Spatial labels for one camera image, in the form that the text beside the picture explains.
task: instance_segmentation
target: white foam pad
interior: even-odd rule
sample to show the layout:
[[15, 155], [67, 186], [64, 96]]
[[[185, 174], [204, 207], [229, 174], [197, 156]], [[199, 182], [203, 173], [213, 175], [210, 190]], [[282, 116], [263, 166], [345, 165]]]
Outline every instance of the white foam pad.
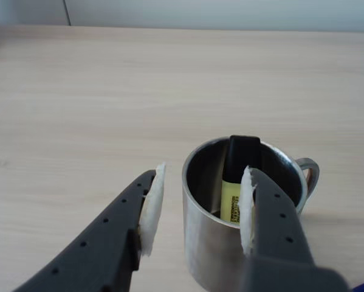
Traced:
[[256, 186], [252, 186], [252, 176], [249, 167], [244, 170], [241, 179], [241, 191], [238, 201], [240, 210], [240, 236], [241, 246], [245, 255], [250, 254], [250, 241], [252, 233], [252, 208], [253, 208], [253, 191]]
[[139, 221], [142, 254], [150, 256], [153, 241], [162, 212], [165, 178], [165, 162], [156, 167], [156, 176], [151, 189], [146, 195]]

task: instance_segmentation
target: black highlighter cap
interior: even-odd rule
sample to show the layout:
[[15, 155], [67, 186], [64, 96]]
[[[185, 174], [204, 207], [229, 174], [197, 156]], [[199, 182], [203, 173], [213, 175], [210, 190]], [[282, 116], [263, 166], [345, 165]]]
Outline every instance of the black highlighter cap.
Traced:
[[230, 136], [222, 179], [228, 183], [240, 184], [244, 169], [248, 165], [261, 170], [260, 138]]

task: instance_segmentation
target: mug rim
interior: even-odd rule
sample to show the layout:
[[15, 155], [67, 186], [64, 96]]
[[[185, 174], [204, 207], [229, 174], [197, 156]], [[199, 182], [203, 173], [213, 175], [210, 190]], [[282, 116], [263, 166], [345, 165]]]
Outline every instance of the mug rim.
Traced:
[[[183, 169], [182, 169], [182, 187], [183, 187], [183, 191], [187, 194], [187, 197], [191, 200], [191, 202], [198, 208], [198, 210], [201, 211], [201, 213], [203, 213], [206, 217], [208, 217], [209, 219], [214, 220], [217, 223], [220, 223], [222, 225], [234, 228], [234, 229], [240, 229], [240, 226], [237, 224], [233, 224], [230, 222], [227, 222], [225, 220], [222, 220], [220, 218], [218, 218], [217, 216], [214, 216], [213, 214], [211, 214], [209, 211], [207, 211], [206, 209], [204, 209], [194, 198], [194, 196], [191, 194], [190, 189], [188, 187], [187, 184], [187, 170], [188, 167], [190, 166], [190, 162], [193, 159], [193, 157], [196, 155], [197, 152], [201, 151], [203, 148], [211, 145], [211, 144], [215, 144], [217, 142], [223, 141], [223, 140], [229, 140], [229, 137], [220, 137], [220, 138], [215, 138], [212, 140], [209, 140], [207, 142], [204, 142], [203, 144], [201, 144], [200, 146], [196, 147], [186, 158], [184, 164], [183, 164]], [[300, 168], [300, 166], [295, 162], [295, 160], [287, 155], [285, 152], [283, 152], [282, 150], [280, 150], [279, 148], [268, 144], [267, 142], [264, 141], [260, 141], [261, 144], [265, 145], [266, 147], [270, 148], [271, 150], [273, 150], [275, 153], [279, 154], [281, 157], [285, 158], [289, 164], [295, 169], [295, 171], [298, 174], [300, 183], [301, 183], [301, 188], [302, 188], [302, 192], [301, 192], [301, 197], [299, 200], [298, 205], [295, 207], [297, 212], [300, 213], [304, 204], [306, 203], [306, 194], [307, 194], [307, 184], [306, 184], [306, 178], [303, 175], [303, 171]]]

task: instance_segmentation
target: yellow highlighter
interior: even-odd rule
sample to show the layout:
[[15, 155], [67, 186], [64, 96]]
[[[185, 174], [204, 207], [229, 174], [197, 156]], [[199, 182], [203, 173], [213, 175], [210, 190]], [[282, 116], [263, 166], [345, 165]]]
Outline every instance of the yellow highlighter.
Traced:
[[261, 169], [260, 138], [230, 136], [222, 171], [221, 219], [234, 224], [240, 222], [238, 199], [241, 178], [247, 166]]

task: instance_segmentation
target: stainless steel mug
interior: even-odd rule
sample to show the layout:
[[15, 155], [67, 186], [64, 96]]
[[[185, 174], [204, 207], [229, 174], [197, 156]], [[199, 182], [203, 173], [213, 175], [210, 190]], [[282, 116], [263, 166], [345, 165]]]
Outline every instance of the stainless steel mug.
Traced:
[[[189, 155], [182, 171], [187, 266], [210, 292], [237, 291], [247, 260], [239, 226], [218, 217], [227, 145], [228, 137], [206, 142]], [[300, 213], [317, 184], [317, 163], [309, 158], [294, 160], [265, 142], [261, 142], [261, 156], [261, 170], [290, 196]], [[302, 171], [306, 169], [307, 178]]]

